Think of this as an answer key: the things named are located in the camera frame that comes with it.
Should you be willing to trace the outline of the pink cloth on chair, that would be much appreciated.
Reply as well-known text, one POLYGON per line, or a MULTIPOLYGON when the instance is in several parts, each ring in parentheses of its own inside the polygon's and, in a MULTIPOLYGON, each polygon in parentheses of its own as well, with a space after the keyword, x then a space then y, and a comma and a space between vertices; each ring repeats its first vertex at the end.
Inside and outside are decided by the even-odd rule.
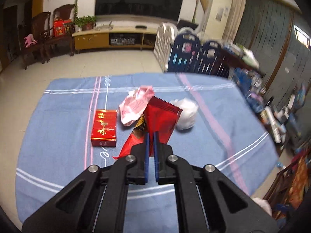
POLYGON ((29 34, 28 36, 24 37, 24 46, 25 48, 29 48, 32 45, 35 45, 38 41, 34 39, 33 34, 29 34))

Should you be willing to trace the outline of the beige curtain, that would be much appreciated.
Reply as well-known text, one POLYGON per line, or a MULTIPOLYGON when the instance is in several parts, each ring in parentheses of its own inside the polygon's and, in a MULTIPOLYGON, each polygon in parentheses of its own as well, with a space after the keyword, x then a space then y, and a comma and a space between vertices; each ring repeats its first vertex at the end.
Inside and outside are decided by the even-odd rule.
POLYGON ((245 6, 246 0, 232 0, 232 5, 222 37, 226 42, 232 43, 235 40, 245 6))

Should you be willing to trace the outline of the navy baby fence panel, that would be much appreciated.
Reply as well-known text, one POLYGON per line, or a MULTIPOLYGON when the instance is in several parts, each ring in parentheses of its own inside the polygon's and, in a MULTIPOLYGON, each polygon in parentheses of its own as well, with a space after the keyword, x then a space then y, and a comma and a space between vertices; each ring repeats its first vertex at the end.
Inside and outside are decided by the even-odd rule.
POLYGON ((167 71, 229 77, 229 66, 224 62, 220 44, 216 41, 202 44, 191 33, 182 33, 175 38, 167 71))

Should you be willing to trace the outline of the white baby fence panel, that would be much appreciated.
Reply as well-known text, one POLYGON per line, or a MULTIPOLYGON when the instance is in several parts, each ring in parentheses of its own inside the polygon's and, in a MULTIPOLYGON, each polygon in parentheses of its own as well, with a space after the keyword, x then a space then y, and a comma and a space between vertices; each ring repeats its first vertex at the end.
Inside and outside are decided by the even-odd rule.
POLYGON ((169 57, 177 32, 177 27, 173 23, 161 23, 156 31, 153 53, 163 72, 168 70, 169 57))

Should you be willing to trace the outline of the black laptop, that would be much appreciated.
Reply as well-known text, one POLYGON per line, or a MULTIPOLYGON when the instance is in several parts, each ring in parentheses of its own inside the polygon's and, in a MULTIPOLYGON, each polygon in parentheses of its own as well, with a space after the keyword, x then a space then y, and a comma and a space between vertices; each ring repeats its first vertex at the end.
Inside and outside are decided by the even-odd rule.
POLYGON ((196 23, 192 23, 190 21, 186 21, 186 20, 179 20, 176 27, 178 30, 184 28, 184 27, 188 27, 188 28, 191 28, 192 30, 195 30, 199 25, 196 24, 196 23))

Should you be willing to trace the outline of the white tissue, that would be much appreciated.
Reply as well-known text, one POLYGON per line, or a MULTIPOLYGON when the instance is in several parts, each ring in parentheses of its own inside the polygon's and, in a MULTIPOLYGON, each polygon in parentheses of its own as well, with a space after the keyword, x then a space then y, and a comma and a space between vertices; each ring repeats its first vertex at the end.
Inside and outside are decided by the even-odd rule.
POLYGON ((182 109, 179 120, 176 124, 178 130, 187 130, 193 128, 196 122, 196 116, 199 106, 192 100, 184 98, 181 100, 171 100, 170 104, 182 109))

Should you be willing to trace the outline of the green potted plant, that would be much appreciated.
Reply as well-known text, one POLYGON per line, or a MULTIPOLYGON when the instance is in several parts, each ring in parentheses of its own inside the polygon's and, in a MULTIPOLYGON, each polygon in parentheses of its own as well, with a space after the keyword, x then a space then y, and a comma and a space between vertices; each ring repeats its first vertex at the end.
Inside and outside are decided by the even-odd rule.
POLYGON ((96 26, 96 17, 95 16, 76 17, 74 19, 74 24, 78 26, 82 31, 92 30, 96 26))

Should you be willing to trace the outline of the blue striped tablecloth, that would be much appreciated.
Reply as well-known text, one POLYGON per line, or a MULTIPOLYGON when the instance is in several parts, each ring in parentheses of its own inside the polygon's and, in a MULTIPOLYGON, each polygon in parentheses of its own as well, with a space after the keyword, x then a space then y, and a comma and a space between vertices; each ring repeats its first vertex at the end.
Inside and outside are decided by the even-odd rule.
POLYGON ((251 199, 277 158, 228 79, 57 79, 19 153, 22 232, 277 232, 251 199))

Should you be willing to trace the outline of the white standing air conditioner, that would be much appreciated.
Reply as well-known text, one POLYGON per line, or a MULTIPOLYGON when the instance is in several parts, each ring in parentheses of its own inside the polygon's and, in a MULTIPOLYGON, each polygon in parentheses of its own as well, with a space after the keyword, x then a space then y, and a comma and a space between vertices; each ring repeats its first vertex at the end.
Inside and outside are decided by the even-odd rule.
POLYGON ((202 31, 210 39, 222 39, 231 6, 232 0, 209 0, 202 31))

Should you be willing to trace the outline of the red cigarette box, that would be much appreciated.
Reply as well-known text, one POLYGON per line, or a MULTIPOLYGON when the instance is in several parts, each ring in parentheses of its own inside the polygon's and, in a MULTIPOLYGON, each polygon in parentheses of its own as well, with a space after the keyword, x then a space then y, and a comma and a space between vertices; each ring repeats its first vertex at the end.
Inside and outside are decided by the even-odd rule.
POLYGON ((96 110, 92 127, 93 147, 116 146, 117 110, 96 110))

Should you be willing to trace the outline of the pink white plastic bag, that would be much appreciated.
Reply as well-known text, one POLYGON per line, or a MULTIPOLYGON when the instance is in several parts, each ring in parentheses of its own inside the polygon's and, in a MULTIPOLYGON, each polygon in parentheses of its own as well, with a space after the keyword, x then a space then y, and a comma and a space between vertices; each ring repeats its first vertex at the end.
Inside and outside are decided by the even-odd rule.
POLYGON ((124 126, 131 126, 137 121, 154 95, 152 86, 141 86, 137 90, 129 91, 127 97, 119 105, 121 123, 124 126))

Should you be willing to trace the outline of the dark wooden side table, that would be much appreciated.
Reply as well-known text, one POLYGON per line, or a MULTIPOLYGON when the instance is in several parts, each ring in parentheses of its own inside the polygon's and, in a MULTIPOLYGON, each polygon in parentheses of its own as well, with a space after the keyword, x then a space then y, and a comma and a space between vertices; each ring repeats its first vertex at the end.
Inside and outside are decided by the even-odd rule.
POLYGON ((252 51, 224 42, 220 54, 225 65, 230 68, 229 78, 236 82, 250 107, 268 129, 277 149, 281 151, 285 147, 295 153, 302 139, 296 112, 306 101, 305 84, 295 85, 290 92, 289 100, 281 108, 277 107, 273 96, 270 98, 264 96, 265 74, 259 69, 259 62, 252 51))

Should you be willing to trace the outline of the yellow wooden tv cabinet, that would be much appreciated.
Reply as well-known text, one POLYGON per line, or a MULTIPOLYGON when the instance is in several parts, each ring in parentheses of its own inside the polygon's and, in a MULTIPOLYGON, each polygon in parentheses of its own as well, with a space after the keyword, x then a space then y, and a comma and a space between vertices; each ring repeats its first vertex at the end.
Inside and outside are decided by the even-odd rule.
POLYGON ((72 34, 75 50, 93 50, 108 48, 154 49, 155 28, 137 28, 134 26, 109 26, 94 28, 72 34))

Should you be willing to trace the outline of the red snack wrapper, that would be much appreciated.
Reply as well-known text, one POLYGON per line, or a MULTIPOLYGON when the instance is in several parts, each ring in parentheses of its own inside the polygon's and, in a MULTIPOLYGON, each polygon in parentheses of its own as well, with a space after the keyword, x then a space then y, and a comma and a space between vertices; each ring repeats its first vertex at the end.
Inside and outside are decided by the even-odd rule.
POLYGON ((158 97, 152 97, 143 115, 124 143, 119 155, 114 157, 114 159, 117 160, 129 155, 132 146, 143 143, 146 135, 149 135, 149 156, 154 156, 154 133, 158 134, 158 138, 162 144, 166 144, 182 112, 183 110, 181 108, 158 97))

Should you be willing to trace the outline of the white plastic bin liner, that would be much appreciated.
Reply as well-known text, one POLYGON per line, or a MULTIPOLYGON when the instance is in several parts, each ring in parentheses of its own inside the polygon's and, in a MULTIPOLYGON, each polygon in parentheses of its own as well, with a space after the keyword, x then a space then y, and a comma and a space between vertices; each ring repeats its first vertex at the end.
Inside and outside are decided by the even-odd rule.
POLYGON ((252 198, 252 200, 257 205, 259 205, 265 212, 267 212, 270 216, 273 216, 272 208, 271 208, 268 201, 261 199, 261 198, 258 198, 258 197, 252 198))

